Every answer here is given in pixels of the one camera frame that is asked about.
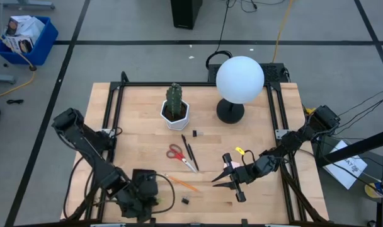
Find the red-handled scissors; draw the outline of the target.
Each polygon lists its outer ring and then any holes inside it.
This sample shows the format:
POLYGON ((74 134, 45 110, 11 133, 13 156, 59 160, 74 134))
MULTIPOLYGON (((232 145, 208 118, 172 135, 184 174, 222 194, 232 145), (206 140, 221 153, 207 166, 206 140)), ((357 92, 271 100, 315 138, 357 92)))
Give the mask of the red-handled scissors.
POLYGON ((197 170, 183 155, 183 150, 176 144, 170 144, 169 149, 166 152, 166 156, 169 159, 177 159, 184 163, 193 173, 197 173, 197 170))

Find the white printed cardboard boxes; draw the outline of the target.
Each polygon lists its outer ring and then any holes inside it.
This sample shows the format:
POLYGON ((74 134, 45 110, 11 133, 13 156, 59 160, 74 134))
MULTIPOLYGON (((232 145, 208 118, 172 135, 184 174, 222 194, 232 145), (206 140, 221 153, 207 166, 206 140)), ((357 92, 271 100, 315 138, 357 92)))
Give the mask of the white printed cardboard boxes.
POLYGON ((34 16, 10 16, 4 37, 14 52, 27 54, 33 50, 44 27, 34 16))

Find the green cactus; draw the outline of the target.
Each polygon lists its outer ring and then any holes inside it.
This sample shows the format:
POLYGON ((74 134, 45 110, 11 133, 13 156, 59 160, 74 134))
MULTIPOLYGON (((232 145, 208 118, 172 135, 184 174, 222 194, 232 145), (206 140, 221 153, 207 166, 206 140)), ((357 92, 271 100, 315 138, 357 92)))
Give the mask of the green cactus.
POLYGON ((166 92, 166 106, 173 119, 181 116, 182 89, 178 83, 172 83, 166 92))

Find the yellow tape roll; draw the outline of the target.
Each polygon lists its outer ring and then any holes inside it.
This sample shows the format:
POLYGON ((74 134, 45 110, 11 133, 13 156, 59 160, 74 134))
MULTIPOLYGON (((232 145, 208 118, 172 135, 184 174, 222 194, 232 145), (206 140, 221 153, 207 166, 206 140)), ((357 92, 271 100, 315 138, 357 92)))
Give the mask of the yellow tape roll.
POLYGON ((380 182, 370 183, 369 185, 365 185, 364 187, 365 193, 373 199, 383 198, 381 192, 383 191, 381 188, 380 182))

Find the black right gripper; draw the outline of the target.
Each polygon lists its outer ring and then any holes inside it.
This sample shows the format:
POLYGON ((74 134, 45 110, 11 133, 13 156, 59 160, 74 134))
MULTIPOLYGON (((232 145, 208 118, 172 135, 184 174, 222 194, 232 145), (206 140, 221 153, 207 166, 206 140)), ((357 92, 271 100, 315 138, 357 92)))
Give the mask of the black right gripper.
MULTIPOLYGON (((214 178, 212 182, 216 182, 226 176, 229 176, 231 181, 230 182, 224 182, 224 183, 218 183, 215 184, 214 187, 226 187, 231 190, 236 191, 236 199, 238 202, 245 202, 246 197, 244 195, 244 192, 241 190, 240 185, 242 183, 249 184, 254 180, 253 176, 253 167, 254 167, 254 162, 255 162, 255 157, 254 154, 252 154, 252 163, 251 164, 245 164, 243 162, 243 166, 233 168, 232 166, 227 166, 223 169, 222 173, 214 178)), ((222 159, 225 162, 231 162, 231 156, 229 153, 226 153, 222 156, 222 159)))

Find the white globe lamp black base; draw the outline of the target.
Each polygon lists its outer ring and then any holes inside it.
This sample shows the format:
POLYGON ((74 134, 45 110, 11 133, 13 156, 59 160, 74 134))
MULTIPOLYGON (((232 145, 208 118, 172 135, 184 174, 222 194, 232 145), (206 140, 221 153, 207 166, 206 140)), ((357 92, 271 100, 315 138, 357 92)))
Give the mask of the white globe lamp black base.
POLYGON ((265 75, 254 59, 231 57, 217 71, 216 87, 222 99, 218 102, 218 118, 226 124, 235 124, 244 116, 244 105, 262 92, 265 75))

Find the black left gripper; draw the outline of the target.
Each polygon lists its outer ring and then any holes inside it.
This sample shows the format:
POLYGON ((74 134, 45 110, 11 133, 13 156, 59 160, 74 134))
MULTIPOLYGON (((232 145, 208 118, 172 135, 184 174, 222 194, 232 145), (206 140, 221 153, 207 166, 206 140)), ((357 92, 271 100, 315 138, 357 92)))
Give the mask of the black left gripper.
POLYGON ((158 205, 157 193, 155 176, 137 176, 133 178, 115 196, 122 217, 135 218, 138 223, 150 220, 152 207, 158 205))

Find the black perforated control box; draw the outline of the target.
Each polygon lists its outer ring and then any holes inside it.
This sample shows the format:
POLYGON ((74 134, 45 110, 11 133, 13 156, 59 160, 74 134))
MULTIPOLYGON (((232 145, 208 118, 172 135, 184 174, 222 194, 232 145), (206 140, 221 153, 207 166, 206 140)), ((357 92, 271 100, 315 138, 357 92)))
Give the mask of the black perforated control box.
MULTIPOLYGON (((290 82, 288 69, 282 63, 266 63, 260 64, 264 76, 265 84, 272 82, 288 83, 290 82)), ((220 64, 209 64, 208 82, 214 83, 220 64)))

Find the black mesh desk organizer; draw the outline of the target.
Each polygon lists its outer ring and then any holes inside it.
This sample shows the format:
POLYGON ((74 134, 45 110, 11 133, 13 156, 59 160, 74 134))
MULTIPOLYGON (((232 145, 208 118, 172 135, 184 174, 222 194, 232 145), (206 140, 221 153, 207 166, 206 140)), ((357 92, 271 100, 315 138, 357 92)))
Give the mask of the black mesh desk organizer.
POLYGON ((132 181, 139 190, 157 190, 156 171, 133 169, 132 181))

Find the white paper sheet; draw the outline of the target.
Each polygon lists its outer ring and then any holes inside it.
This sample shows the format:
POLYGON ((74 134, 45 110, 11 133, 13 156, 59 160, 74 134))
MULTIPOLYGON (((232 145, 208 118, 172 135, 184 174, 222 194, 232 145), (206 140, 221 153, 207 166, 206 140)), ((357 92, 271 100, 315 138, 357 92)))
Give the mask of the white paper sheet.
MULTIPOLYGON (((348 143, 344 140, 325 141, 323 146, 328 153, 334 153, 347 147, 348 143)), ((369 165, 359 155, 355 155, 333 164, 328 164, 323 169, 348 190, 357 181, 357 178, 365 173, 368 167, 369 165)))

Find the grey side cart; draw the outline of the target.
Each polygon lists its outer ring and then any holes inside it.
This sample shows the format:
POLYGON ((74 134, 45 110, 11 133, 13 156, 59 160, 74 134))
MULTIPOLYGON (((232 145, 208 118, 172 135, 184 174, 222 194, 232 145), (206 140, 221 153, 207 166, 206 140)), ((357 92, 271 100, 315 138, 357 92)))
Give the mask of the grey side cart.
MULTIPOLYGON (((382 179, 383 156, 373 152, 360 155, 367 167, 360 178, 367 183, 382 179)), ((365 226, 377 219, 377 206, 380 199, 372 199, 365 193, 365 185, 356 180, 346 189, 325 168, 318 169, 329 219, 337 224, 365 226)))

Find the blue plastic bin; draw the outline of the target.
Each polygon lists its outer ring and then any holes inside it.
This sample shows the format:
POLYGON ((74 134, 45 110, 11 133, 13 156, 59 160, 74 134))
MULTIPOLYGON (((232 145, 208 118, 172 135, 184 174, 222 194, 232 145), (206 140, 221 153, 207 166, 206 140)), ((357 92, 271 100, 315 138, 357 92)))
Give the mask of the blue plastic bin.
MULTIPOLYGON (((23 56, 26 57, 34 66, 42 66, 46 61, 46 58, 50 53, 59 32, 52 24, 49 17, 37 16, 37 19, 40 20, 45 26, 40 33, 36 44, 33 46, 32 51, 27 54, 23 53, 23 56)), ((2 41, 0 41, 0 56, 11 64, 28 65, 24 58, 19 56, 17 53, 12 52, 12 50, 2 43, 2 41)))

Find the white hexagonal plant pot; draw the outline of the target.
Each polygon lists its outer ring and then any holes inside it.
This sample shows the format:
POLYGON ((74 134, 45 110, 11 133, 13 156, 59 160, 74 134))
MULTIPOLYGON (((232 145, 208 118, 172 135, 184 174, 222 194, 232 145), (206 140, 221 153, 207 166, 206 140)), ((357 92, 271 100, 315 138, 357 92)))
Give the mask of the white hexagonal plant pot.
POLYGON ((165 115, 165 111, 167 109, 166 100, 163 101, 162 107, 161 107, 161 117, 166 121, 166 125, 169 129, 175 130, 175 131, 182 131, 187 124, 190 121, 190 106, 187 102, 184 102, 182 100, 182 109, 181 114, 183 115, 179 120, 170 121, 170 119, 165 115))

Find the yellow pencil with red eraser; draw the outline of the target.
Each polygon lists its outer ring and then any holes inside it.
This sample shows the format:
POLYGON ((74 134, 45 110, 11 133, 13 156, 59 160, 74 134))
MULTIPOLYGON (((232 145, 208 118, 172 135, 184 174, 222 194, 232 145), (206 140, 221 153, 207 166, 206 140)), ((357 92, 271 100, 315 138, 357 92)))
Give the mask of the yellow pencil with red eraser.
POLYGON ((184 187, 186 187, 186 188, 188 188, 188 189, 190 189, 190 190, 192 190, 194 192, 199 192, 199 190, 197 188, 187 184, 186 182, 183 182, 183 181, 181 181, 181 180, 179 180, 177 178, 174 178, 174 177, 172 177, 172 176, 170 176, 170 175, 168 175, 166 173, 164 174, 164 176, 169 178, 170 180, 174 181, 175 183, 178 183, 178 184, 180 184, 180 185, 182 185, 182 186, 184 186, 184 187))

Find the black floor cabinet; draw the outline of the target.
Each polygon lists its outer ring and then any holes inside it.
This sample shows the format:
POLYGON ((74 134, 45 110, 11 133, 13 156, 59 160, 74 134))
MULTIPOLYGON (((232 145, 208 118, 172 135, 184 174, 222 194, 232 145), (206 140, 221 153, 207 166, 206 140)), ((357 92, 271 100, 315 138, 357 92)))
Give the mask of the black floor cabinet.
POLYGON ((203 1, 170 0, 170 3, 174 27, 192 30, 203 1))

